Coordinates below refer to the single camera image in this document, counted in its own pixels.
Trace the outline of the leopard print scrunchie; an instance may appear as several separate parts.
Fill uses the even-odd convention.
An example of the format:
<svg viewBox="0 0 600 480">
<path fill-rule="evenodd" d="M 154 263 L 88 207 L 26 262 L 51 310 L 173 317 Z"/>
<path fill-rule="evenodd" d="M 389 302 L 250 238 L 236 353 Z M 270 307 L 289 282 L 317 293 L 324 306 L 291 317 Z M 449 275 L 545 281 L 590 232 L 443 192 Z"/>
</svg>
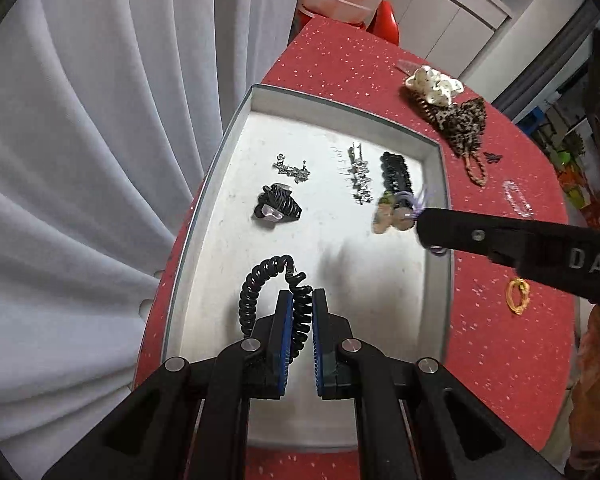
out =
<svg viewBox="0 0 600 480">
<path fill-rule="evenodd" d="M 476 154 L 486 128 L 486 102 L 475 98 L 442 108 L 434 114 L 438 131 L 458 157 Z"/>
</svg>

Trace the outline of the white polka dot scrunchie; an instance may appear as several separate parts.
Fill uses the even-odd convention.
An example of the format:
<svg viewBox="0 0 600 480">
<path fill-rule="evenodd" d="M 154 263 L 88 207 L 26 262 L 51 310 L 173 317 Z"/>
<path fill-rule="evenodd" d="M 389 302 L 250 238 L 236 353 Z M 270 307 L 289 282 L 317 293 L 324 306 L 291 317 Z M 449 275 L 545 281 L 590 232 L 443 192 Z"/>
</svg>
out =
<svg viewBox="0 0 600 480">
<path fill-rule="evenodd" d="M 427 104 L 450 107 L 456 96 L 465 90 L 458 79 L 441 73 L 428 65 L 422 65 L 406 78 L 405 87 L 423 98 Z"/>
</svg>

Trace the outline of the silver rhinestone hair clip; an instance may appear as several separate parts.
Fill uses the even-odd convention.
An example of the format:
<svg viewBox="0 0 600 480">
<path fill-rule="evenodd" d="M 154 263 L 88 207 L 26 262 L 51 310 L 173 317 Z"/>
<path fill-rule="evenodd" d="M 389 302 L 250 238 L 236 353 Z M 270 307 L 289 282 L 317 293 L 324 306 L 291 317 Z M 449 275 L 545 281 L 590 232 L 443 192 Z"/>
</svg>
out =
<svg viewBox="0 0 600 480">
<path fill-rule="evenodd" d="M 352 143 L 348 148 L 348 156 L 350 160 L 349 174 L 351 185 L 353 188 L 353 197 L 360 205 L 370 204 L 373 200 L 370 192 L 370 181 L 372 180 L 368 174 L 368 162 L 362 157 L 362 144 Z"/>
</svg>

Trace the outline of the black claw hair clip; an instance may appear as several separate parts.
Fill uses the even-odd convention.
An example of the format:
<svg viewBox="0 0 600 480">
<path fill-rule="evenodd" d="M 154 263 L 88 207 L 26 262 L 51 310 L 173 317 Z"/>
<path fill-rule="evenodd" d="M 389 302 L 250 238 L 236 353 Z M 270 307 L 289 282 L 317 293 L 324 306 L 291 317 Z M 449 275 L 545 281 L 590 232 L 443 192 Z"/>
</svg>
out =
<svg viewBox="0 0 600 480">
<path fill-rule="evenodd" d="M 292 198 L 291 189 L 279 183 L 265 185 L 253 209 L 253 215 L 257 219 L 274 223 L 297 221 L 301 214 L 302 208 Z"/>
</svg>

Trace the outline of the red plastic stool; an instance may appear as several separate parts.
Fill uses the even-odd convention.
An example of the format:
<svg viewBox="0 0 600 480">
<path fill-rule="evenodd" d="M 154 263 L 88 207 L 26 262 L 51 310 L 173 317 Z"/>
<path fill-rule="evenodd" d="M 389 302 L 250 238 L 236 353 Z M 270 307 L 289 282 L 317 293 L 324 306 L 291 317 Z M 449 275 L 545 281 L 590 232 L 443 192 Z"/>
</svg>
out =
<svg viewBox="0 0 600 480">
<path fill-rule="evenodd" d="M 366 32 L 389 44 L 397 46 L 400 42 L 400 29 L 389 0 L 381 0 L 374 17 L 366 27 Z"/>
</svg>

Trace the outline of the black beaded barrette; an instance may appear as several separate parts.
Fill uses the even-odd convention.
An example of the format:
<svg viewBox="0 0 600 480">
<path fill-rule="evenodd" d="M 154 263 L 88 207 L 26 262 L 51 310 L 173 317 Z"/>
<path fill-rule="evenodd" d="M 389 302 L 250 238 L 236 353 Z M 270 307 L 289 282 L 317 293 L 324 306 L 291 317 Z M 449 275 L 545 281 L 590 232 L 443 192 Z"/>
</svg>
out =
<svg viewBox="0 0 600 480">
<path fill-rule="evenodd" d="M 412 209 L 413 187 L 404 157 L 385 152 L 381 155 L 380 162 L 385 189 L 392 195 L 394 206 Z"/>
</svg>

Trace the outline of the white cabinet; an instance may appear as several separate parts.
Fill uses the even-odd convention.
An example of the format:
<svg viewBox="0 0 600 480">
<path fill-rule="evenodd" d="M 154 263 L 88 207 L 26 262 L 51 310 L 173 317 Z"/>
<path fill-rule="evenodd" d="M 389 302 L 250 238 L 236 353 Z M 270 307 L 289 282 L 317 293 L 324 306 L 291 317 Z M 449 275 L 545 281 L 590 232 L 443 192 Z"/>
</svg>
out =
<svg viewBox="0 0 600 480">
<path fill-rule="evenodd" d="M 400 47 L 462 76 L 513 11 L 501 0 L 391 0 Z"/>
</svg>

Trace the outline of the white curtain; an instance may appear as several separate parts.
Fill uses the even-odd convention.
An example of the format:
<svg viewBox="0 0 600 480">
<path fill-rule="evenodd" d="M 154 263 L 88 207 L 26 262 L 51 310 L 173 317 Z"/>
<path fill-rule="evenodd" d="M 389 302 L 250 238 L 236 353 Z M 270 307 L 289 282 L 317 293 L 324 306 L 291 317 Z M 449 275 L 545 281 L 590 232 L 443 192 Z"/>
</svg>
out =
<svg viewBox="0 0 600 480">
<path fill-rule="evenodd" d="M 147 307 L 297 0 L 0 0 L 0 451 L 37 479 L 130 392 Z"/>
</svg>

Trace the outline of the white shallow tray box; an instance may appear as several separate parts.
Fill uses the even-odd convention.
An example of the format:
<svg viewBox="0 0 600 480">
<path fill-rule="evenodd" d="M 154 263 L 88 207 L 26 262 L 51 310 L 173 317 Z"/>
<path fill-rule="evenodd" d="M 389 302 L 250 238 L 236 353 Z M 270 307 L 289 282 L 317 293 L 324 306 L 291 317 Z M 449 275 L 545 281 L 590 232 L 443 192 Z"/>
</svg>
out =
<svg viewBox="0 0 600 480">
<path fill-rule="evenodd" d="M 330 312 L 387 356 L 446 353 L 453 260 L 420 246 L 414 230 L 373 231 L 374 204 L 353 197 L 348 148 L 362 144 L 370 192 L 384 190 L 380 158 L 402 155 L 414 191 L 449 206 L 442 149 L 396 122 L 299 91 L 252 87 L 226 129 L 194 208 L 178 262 L 164 356 L 196 362 L 238 341 L 242 283 L 260 261 L 288 255 L 324 288 Z M 297 221 L 257 219 L 265 185 L 291 189 Z"/>
</svg>

